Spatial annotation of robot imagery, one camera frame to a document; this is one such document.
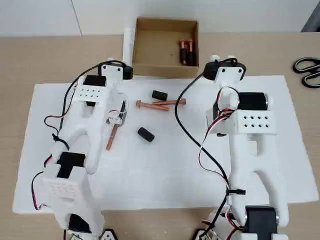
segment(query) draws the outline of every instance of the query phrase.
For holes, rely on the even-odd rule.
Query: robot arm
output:
[[[289,211],[278,165],[277,128],[270,96],[264,92],[237,91],[246,67],[233,56],[218,60],[218,56],[212,56],[203,76],[214,81],[220,89],[217,102],[206,112],[207,122],[213,123],[220,110],[232,112],[208,133],[229,136],[231,173],[227,203],[235,220],[242,226],[242,231],[235,232],[230,239],[286,240],[288,237],[278,234],[277,230],[278,226],[288,224]],[[269,194],[269,206],[246,205],[245,192],[253,173],[260,177]]]
[[[107,122],[112,127],[122,124],[124,119],[120,117],[124,115],[121,113],[124,100],[120,100],[117,85],[123,78],[132,78],[132,68],[126,65],[102,64],[99,72],[98,76],[79,77],[59,131],[58,138],[63,141],[53,145],[52,159],[42,177],[49,205],[60,227],[81,239],[97,239],[104,229],[105,219],[92,195],[88,174],[97,170]],[[82,135],[89,139],[88,152],[70,152],[69,146]]]

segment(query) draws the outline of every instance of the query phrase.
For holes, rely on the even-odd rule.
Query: open cardboard box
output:
[[[180,63],[180,40],[192,39],[194,66]],[[155,17],[136,20],[132,66],[135,75],[193,78],[199,69],[198,22]]]

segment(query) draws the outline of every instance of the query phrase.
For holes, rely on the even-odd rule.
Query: scissors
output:
[[[310,62],[313,64],[305,68],[299,68],[298,65],[302,62]],[[314,79],[320,76],[320,58],[308,57],[308,56],[302,57],[293,64],[292,69],[297,74],[310,73],[309,75],[306,75],[302,78],[302,84],[305,87],[311,88],[311,89],[320,88],[320,83],[313,84],[308,82],[308,80]]]

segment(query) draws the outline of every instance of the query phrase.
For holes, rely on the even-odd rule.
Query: white foam sheet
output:
[[[136,100],[152,102],[152,91],[168,93],[177,99],[191,79],[138,79],[124,81],[119,90],[129,99],[125,124],[117,131],[111,151],[103,150],[98,170],[89,176],[94,197],[103,210],[194,208],[219,206],[224,194],[223,180],[200,168],[199,148],[179,127],[174,106],[170,112],[137,108]],[[37,84],[34,88],[28,123],[22,148],[13,211],[16,213],[47,213],[50,208],[35,211],[31,196],[33,176],[43,169],[53,144],[52,129],[43,119],[61,112],[68,84]],[[312,168],[302,140],[294,106],[283,76],[247,76],[238,86],[240,91],[266,92],[273,97],[273,110],[278,129],[278,160],[284,175],[288,203],[317,201],[319,194]],[[204,137],[206,110],[217,94],[213,82],[200,79],[184,97],[187,105],[179,106],[179,117],[188,131],[198,140]],[[59,121],[52,123],[58,126]],[[144,127],[155,135],[149,143],[137,134]],[[105,142],[111,132],[106,125]],[[81,137],[71,151],[85,153],[87,138]],[[208,137],[205,147],[230,173],[228,136]],[[207,168],[217,167],[202,154]],[[34,183],[38,204],[47,199],[40,179]],[[260,179],[253,174],[247,187],[247,204],[267,204],[268,194]]]

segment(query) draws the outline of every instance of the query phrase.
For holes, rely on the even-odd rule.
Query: table surface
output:
[[[122,35],[0,38],[0,233],[1,239],[62,239],[53,214],[12,212],[14,189],[34,85],[70,83],[83,70],[108,57],[122,59]],[[284,75],[303,141],[320,185],[320,90],[301,84],[292,63],[320,56],[320,33],[215,33],[199,35],[200,70],[211,54],[236,56],[247,76]],[[189,240],[211,209],[107,211],[106,227],[120,240]],[[290,223],[281,229],[290,240],[320,239],[319,202],[291,204]]]

